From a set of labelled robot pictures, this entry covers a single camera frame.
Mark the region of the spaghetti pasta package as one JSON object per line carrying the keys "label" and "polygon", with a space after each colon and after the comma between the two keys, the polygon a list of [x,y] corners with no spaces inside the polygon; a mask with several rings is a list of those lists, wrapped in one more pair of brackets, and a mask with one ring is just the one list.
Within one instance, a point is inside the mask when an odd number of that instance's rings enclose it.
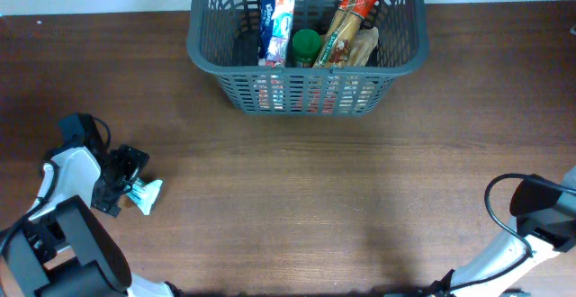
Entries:
{"label": "spaghetti pasta package", "polygon": [[[313,64],[313,68],[342,68],[348,60],[352,43],[358,31],[363,30],[362,23],[374,9],[379,0],[341,0],[337,6],[328,30],[321,35],[322,47]],[[318,81],[311,92],[307,111],[310,113],[336,113],[344,91],[346,76],[330,76],[324,86]]]}

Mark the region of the teal tissue packet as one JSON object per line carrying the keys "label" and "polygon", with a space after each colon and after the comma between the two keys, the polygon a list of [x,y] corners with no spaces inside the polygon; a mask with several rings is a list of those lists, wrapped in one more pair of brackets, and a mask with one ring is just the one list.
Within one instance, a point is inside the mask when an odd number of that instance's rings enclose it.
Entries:
{"label": "teal tissue packet", "polygon": [[149,216],[163,186],[163,181],[158,179],[146,183],[137,178],[126,193],[145,216]]}

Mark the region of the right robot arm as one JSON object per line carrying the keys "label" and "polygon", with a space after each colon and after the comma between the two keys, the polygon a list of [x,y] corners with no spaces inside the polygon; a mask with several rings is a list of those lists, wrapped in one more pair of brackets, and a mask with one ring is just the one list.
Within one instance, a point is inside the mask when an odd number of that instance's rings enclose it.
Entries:
{"label": "right robot arm", "polygon": [[[518,180],[505,223],[491,207],[491,192],[504,180]],[[506,173],[492,179],[484,203],[500,234],[470,263],[449,271],[424,296],[501,296],[543,262],[575,248],[575,170],[560,184],[539,175]]]}

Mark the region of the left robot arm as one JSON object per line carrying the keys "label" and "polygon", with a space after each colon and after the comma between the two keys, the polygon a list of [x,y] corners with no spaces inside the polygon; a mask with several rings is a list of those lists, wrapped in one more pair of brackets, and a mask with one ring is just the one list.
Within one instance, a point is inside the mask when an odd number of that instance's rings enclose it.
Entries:
{"label": "left robot arm", "polygon": [[134,274],[94,215],[117,216],[123,196],[149,215],[163,186],[140,177],[147,153],[127,145],[112,149],[101,125],[88,113],[59,121],[64,142],[46,153],[31,208],[2,230],[1,256],[26,296],[181,296],[170,282]]}

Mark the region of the green lid Knorr jar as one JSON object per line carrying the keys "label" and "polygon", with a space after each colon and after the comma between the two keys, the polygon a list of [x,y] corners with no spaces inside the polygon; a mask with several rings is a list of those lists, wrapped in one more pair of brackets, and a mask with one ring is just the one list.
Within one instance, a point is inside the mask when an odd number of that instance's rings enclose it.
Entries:
{"label": "green lid Knorr jar", "polygon": [[322,38],[311,29],[297,31],[292,38],[293,64],[297,68],[311,68],[322,47]]}

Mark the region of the Kleenex tissue multipack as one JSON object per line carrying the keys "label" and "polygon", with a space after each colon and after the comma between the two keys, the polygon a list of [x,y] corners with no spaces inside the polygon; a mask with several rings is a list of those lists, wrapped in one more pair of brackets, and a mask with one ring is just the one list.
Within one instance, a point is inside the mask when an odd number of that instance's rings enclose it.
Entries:
{"label": "Kleenex tissue multipack", "polygon": [[257,53],[257,64],[260,67],[285,66],[295,3],[296,0],[260,0]]}

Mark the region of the grey plastic shopping basket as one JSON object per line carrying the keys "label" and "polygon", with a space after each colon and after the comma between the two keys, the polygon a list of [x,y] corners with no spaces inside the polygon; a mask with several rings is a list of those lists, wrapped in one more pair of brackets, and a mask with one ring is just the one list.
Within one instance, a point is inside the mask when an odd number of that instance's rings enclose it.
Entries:
{"label": "grey plastic shopping basket", "polygon": [[[324,34],[341,0],[296,0],[292,28]],[[217,77],[248,114],[359,116],[370,112],[396,77],[424,63],[429,49],[424,0],[377,0],[364,19],[379,40],[363,67],[282,67],[257,62],[261,0],[192,0],[187,51]]]}

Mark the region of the beige snack bag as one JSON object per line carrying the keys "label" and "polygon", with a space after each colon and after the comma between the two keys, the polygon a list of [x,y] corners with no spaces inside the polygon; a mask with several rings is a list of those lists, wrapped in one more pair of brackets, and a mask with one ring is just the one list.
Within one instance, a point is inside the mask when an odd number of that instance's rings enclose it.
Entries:
{"label": "beige snack bag", "polygon": [[[364,67],[378,44],[379,32],[376,27],[357,32],[352,43],[348,60],[341,67]],[[375,85],[372,82],[360,85],[358,76],[347,76],[344,91],[338,105],[341,113],[360,113],[368,104]]]}

